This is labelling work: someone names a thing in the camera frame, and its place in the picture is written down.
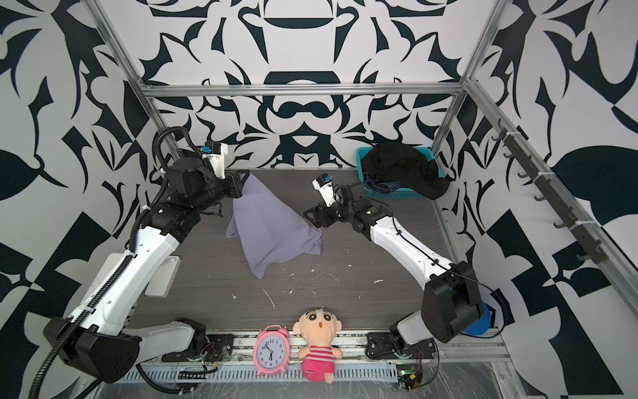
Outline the lavender skirt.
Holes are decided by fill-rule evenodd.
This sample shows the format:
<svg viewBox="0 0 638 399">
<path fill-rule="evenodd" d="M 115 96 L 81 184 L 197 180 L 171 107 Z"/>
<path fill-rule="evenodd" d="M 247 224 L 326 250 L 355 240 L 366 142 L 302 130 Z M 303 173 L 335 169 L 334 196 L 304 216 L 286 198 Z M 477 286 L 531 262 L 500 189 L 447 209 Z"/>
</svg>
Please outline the lavender skirt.
<svg viewBox="0 0 638 399">
<path fill-rule="evenodd" d="M 322 231 L 310 226 L 254 175 L 246 180 L 242 197 L 233 200 L 226 237 L 239 239 L 257 279 L 264 278 L 271 264 L 322 253 Z"/>
</svg>

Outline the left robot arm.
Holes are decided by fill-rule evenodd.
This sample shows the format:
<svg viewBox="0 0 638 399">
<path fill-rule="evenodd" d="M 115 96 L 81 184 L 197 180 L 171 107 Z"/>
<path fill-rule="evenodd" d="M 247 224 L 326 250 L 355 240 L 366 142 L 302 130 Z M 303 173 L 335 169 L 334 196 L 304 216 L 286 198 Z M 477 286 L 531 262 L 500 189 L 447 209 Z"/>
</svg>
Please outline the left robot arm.
<svg viewBox="0 0 638 399">
<path fill-rule="evenodd" d="M 184 158 L 166 170 L 159 199 L 134 222 L 129 248 L 119 264 L 70 316 L 54 318 L 44 329 L 53 350 L 38 377 L 59 357 L 96 379 L 113 383 L 141 362 L 170 353 L 196 356 L 204 347 L 204 324 L 176 319 L 170 324 L 128 329 L 126 321 L 141 294 L 169 256 L 222 199 L 238 199 L 247 171 L 214 174 L 206 161 Z"/>
</svg>

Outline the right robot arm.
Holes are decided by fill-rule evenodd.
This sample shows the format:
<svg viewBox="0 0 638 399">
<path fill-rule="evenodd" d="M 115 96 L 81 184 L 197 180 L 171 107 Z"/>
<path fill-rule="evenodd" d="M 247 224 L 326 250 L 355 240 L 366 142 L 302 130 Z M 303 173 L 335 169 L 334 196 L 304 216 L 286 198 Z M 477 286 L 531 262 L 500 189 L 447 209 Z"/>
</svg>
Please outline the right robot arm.
<svg viewBox="0 0 638 399">
<path fill-rule="evenodd" d="M 317 228 L 347 223 L 384 249 L 422 288 L 419 311 L 390 328 L 399 344 L 412 346 L 435 339 L 447 343 L 485 316 L 479 282 L 465 262 L 453 263 L 409 233 L 388 205 L 368 196 L 362 183 L 334 185 L 329 176 L 312 181 L 322 201 L 304 217 Z"/>
</svg>

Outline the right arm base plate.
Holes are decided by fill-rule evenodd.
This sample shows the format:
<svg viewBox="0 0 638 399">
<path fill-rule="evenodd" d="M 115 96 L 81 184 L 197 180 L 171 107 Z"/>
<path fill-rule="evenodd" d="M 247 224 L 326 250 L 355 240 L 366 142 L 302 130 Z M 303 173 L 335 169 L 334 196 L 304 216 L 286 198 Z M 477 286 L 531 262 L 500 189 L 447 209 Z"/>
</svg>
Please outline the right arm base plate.
<svg viewBox="0 0 638 399">
<path fill-rule="evenodd" d="M 365 355 L 372 360 L 436 358 L 435 342 L 432 339 L 408 344 L 397 333 L 392 332 L 369 332 L 366 339 Z"/>
</svg>

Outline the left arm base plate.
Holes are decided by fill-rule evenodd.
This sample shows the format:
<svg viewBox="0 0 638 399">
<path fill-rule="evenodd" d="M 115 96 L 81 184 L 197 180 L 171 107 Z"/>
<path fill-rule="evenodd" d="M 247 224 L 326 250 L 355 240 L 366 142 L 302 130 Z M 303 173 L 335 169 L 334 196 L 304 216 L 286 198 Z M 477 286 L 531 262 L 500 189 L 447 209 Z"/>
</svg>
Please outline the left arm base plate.
<svg viewBox="0 0 638 399">
<path fill-rule="evenodd" d="M 173 352 L 161 357 L 162 362 L 221 362 L 230 359 L 234 350 L 234 334 L 207 334 L 204 342 L 198 344 L 196 351 Z"/>
</svg>

